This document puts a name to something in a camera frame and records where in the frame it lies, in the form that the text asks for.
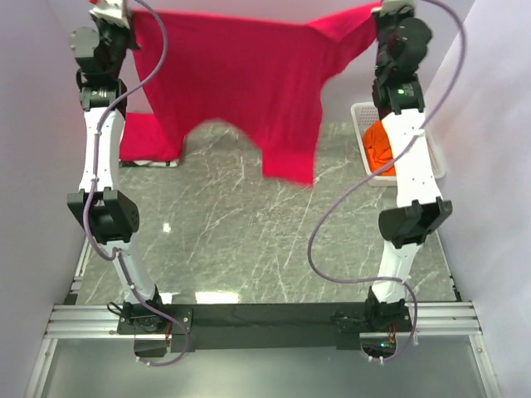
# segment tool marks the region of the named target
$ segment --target gray marble tile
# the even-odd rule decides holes
[[[314,189],[262,178],[260,152],[244,135],[212,124],[191,134],[177,168],[122,168],[121,189],[139,206],[140,248],[161,292],[182,302],[356,301],[368,286],[322,280],[308,266],[306,245],[325,209],[363,175],[350,124],[323,127]],[[314,246],[322,270],[377,274],[378,213],[396,195],[394,187],[365,186],[330,217]],[[436,236],[415,260],[412,285],[421,300],[455,299]],[[78,303],[110,300],[120,300],[118,277],[92,255]]]

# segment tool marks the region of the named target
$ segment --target white wall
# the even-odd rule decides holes
[[[22,397],[82,232],[66,207],[83,168],[76,65],[45,2],[0,2],[0,396]]]
[[[65,34],[79,26],[91,26],[88,17],[90,4],[85,1],[48,0],[61,21]],[[210,12],[229,16],[254,17],[284,22],[307,22],[351,7],[370,3],[370,0],[149,0],[157,9],[185,12]],[[465,17],[474,0],[446,0],[461,17]],[[419,2],[418,16],[424,19],[434,31],[430,54],[425,59],[420,73],[425,89],[430,84],[444,55],[457,32],[444,14],[424,2]],[[371,100],[376,47],[373,46],[355,60],[342,74],[331,80],[323,93],[325,118],[333,121],[348,121],[350,106],[355,102]],[[124,64],[122,78],[128,87],[138,83],[132,57]],[[143,93],[131,97],[129,110],[150,112]]]
[[[527,0],[476,0],[466,19],[464,74],[432,128],[449,173],[454,215],[442,239],[472,299],[505,396],[531,391],[531,9]],[[456,42],[427,98],[447,84]]]

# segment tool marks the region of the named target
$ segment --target plastic laundry basket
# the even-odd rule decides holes
[[[362,154],[363,165],[365,172],[371,174],[371,169],[368,166],[367,154],[363,146],[363,136],[367,130],[378,120],[378,110],[372,102],[362,102],[352,105],[350,109],[354,121],[354,128],[356,129],[356,138]],[[435,139],[431,134],[429,128],[426,130],[426,141],[428,144],[428,151],[430,152],[431,168],[433,169],[433,176],[435,178],[443,178],[446,174],[446,165],[444,164],[441,151],[436,145]],[[376,176],[368,182],[371,187],[390,187],[397,185],[396,177],[381,177]]]

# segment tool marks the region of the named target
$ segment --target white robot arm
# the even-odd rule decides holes
[[[160,297],[142,261],[136,239],[138,208],[119,191],[119,144],[125,124],[125,100],[109,113],[101,131],[97,131],[98,122],[106,108],[126,91],[118,76],[126,51],[136,48],[130,12],[125,0],[91,2],[95,6],[90,14],[98,31],[82,27],[71,35],[71,49],[80,66],[77,81],[81,106],[85,111],[87,141],[85,169],[79,191],[68,196],[68,206],[83,225],[82,212],[95,177],[93,170],[97,155],[97,180],[89,211],[90,231],[107,253],[112,253],[114,248],[121,250],[126,272],[134,281],[137,295],[145,302],[158,306]],[[99,144],[96,148],[97,134]],[[129,305],[129,313],[133,317],[136,309],[144,309],[140,308],[139,301],[132,293],[118,258],[113,260],[113,264],[124,287],[124,301]]]
[[[397,156],[415,136],[409,152],[395,164],[397,208],[383,211],[379,227],[384,238],[379,277],[407,280],[415,255],[450,214],[451,202],[442,201],[431,168],[423,130],[424,99],[416,72],[427,53],[431,31],[415,18],[416,0],[385,0],[373,10],[377,24],[378,58],[373,100]],[[372,286],[376,303],[399,303],[404,288],[391,281]]]

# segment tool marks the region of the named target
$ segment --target red shirt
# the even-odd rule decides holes
[[[376,6],[304,25],[160,12],[169,51],[144,87],[153,114],[128,114],[120,158],[177,159],[192,129],[223,119],[261,149],[264,177],[312,184],[321,90],[374,41]],[[135,12],[134,28],[144,79],[158,62],[162,35],[146,11]]]

